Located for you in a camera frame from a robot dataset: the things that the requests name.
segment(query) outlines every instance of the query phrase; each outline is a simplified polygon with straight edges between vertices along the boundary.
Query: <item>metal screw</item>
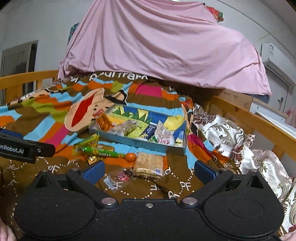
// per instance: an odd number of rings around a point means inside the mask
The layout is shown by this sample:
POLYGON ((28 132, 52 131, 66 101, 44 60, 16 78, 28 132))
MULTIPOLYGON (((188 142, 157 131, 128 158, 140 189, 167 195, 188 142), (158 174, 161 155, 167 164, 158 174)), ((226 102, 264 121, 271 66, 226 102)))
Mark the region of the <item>metal screw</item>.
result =
POLYGON ((107 206, 111 206, 115 203, 116 203, 116 199, 114 199, 112 197, 105 197, 104 199, 102 199, 102 204, 107 205, 107 206))
POLYGON ((152 208, 154 205, 153 205, 152 203, 147 203, 145 206, 146 206, 147 208, 152 208))
POLYGON ((187 205, 194 205, 197 203, 197 200, 193 197, 185 197, 183 199, 183 203, 187 204, 187 205))

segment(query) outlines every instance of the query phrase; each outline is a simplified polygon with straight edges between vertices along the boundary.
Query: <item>air conditioner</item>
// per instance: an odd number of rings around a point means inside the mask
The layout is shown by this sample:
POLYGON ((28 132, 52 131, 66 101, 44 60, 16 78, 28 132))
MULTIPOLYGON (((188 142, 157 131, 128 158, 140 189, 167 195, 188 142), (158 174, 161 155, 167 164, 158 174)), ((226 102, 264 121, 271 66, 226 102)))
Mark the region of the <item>air conditioner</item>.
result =
POLYGON ((296 67, 273 44, 262 44, 261 58, 264 66, 290 86, 296 86, 296 67))

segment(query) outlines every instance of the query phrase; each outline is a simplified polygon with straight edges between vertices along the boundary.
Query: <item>wooden bed frame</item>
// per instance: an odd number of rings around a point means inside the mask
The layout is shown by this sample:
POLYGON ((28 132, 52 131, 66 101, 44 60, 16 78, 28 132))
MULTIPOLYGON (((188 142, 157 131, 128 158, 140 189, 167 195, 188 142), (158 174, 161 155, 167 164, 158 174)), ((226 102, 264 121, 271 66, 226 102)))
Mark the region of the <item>wooden bed frame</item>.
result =
MULTIPOLYGON (((15 96, 22 96, 22 92, 20 92, 22 84, 36 81, 36 89, 39 89, 42 88, 42 81, 44 79, 50 78, 54 81, 57 73, 57 70, 50 70, 2 77, 0 78, 0 90, 5 90, 5 100, 6 103, 9 103, 15 96)), ((205 111, 231 119, 238 126, 242 127, 247 134, 256 130, 265 136, 275 144, 272 151, 279 159, 287 153, 288 156, 296 161, 296 139, 271 122, 249 112, 250 103, 246 102, 248 100, 246 98, 251 100, 252 97, 246 97, 247 95, 236 92, 233 95, 233 92, 229 90, 207 89, 205 91, 203 88, 195 89, 194 96, 198 96, 194 101, 200 103, 205 111)))

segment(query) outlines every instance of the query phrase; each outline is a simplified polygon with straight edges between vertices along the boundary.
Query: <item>blue gripper pad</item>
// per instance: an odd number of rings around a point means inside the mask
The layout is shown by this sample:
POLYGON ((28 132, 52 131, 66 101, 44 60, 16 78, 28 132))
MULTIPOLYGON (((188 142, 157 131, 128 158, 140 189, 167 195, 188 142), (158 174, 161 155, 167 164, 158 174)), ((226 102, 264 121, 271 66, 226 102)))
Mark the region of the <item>blue gripper pad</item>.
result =
POLYGON ((206 185, 211 180, 218 176, 218 171, 204 163, 203 161, 197 160, 194 164, 195 175, 201 182, 206 185))
POLYGON ((80 175, 91 184, 95 185, 105 175, 105 165, 103 161, 97 161, 88 168, 82 170, 80 175))
POLYGON ((19 139, 24 138, 24 136, 21 133, 18 133, 18 132, 15 132, 15 131, 9 131, 9 130, 6 130, 4 128, 0 128, 0 134, 12 136, 12 137, 19 138, 19 139))

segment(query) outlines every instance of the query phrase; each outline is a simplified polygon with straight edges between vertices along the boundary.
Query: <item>pink sheet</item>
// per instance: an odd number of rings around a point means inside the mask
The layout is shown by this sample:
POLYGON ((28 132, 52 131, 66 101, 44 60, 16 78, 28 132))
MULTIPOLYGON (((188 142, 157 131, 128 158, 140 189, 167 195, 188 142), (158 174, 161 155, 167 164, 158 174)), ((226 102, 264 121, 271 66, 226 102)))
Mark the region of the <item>pink sheet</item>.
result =
POLYGON ((99 70, 271 95, 253 44, 219 25, 198 2, 94 1, 70 40, 59 77, 99 70))

